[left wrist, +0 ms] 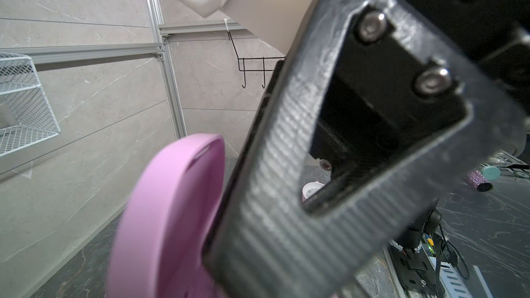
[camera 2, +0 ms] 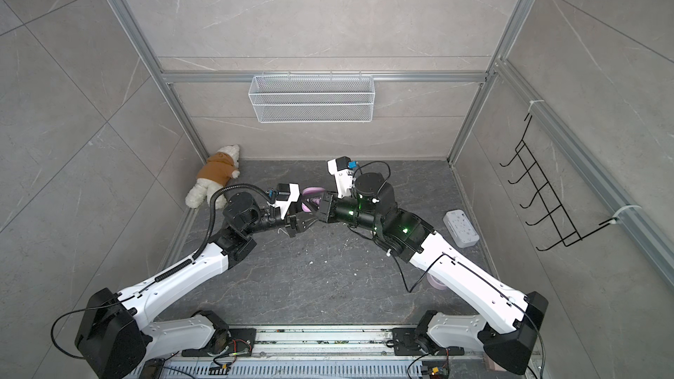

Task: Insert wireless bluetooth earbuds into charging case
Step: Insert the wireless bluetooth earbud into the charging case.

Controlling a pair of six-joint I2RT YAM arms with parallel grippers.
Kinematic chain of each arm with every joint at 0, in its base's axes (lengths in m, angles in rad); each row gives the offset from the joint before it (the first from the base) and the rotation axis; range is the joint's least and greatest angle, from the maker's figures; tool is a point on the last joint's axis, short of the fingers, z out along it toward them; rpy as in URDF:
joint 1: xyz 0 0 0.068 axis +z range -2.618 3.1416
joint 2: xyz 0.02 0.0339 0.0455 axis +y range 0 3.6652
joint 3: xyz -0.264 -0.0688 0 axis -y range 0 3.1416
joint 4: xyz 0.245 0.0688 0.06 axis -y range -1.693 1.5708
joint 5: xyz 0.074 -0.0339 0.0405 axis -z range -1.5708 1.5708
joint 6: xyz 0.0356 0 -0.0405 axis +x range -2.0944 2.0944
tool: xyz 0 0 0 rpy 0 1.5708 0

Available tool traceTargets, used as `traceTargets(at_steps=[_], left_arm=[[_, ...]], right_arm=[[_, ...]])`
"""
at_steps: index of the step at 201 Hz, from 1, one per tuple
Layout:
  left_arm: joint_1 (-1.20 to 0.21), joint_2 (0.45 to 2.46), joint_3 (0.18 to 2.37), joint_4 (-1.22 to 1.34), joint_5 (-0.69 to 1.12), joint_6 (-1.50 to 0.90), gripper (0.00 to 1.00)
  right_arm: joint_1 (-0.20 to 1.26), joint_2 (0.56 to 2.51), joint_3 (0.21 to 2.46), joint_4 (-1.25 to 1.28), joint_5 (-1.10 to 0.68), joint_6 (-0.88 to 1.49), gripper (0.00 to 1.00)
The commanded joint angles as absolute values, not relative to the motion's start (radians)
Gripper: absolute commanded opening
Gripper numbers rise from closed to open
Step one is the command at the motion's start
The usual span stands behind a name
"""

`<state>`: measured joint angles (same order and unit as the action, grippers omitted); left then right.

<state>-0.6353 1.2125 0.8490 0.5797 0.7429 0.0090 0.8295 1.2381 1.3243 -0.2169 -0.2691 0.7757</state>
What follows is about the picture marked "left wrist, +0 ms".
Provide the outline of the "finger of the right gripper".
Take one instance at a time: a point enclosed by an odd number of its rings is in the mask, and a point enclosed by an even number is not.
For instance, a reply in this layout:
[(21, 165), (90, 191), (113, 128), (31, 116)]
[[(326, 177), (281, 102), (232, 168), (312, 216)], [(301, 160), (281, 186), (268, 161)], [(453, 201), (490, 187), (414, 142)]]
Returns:
[[(342, 199), (302, 187), (327, 185), (329, 161), (311, 154), (330, 78), (308, 44), (317, 11), (334, 17), (366, 6), (390, 14), (397, 38), (421, 62), (445, 67), (466, 117), (430, 139), (420, 185), (382, 186)], [(473, 167), (524, 133), (528, 48), (502, 44), (525, 29), (528, 0), (313, 0), (276, 66), (204, 248), (204, 263), (231, 297), (328, 297)]]

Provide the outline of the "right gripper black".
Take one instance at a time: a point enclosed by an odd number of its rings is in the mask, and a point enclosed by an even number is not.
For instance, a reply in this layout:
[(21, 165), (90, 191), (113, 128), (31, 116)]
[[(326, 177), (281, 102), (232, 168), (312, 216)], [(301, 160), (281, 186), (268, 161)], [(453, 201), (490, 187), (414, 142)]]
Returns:
[(318, 199), (373, 186), (416, 190), (428, 141), (466, 117), (451, 73), (406, 50), (401, 29), (372, 6), (340, 17), (317, 11), (309, 21), (308, 44), (326, 56), (330, 78), (311, 147), (331, 164)]

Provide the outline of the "purple earbud charging case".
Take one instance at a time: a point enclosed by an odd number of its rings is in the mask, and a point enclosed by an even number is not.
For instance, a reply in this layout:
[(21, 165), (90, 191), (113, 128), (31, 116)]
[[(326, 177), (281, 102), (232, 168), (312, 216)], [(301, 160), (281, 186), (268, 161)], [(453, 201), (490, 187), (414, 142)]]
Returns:
[(222, 135), (190, 135), (153, 157), (120, 218), (107, 297), (225, 296), (201, 257), (222, 199), (224, 171)]

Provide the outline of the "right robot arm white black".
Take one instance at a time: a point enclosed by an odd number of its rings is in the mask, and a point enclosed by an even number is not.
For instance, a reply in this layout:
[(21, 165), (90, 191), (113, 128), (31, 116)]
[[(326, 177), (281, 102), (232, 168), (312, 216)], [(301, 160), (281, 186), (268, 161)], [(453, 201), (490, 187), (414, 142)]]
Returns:
[(229, 297), (328, 297), (524, 133), (529, 0), (313, 0), (204, 263)]

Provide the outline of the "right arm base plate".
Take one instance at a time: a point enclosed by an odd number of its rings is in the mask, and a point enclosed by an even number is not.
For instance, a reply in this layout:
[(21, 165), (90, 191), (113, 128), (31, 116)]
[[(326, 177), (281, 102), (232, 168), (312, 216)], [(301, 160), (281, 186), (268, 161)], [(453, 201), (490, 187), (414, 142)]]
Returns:
[(441, 250), (433, 246), (438, 258), (435, 265), (429, 259), (429, 249), (424, 245), (425, 235), (432, 237), (442, 219), (436, 205), (418, 215), (395, 239), (387, 251), (399, 286), (405, 297), (445, 297), (446, 290), (440, 278)]

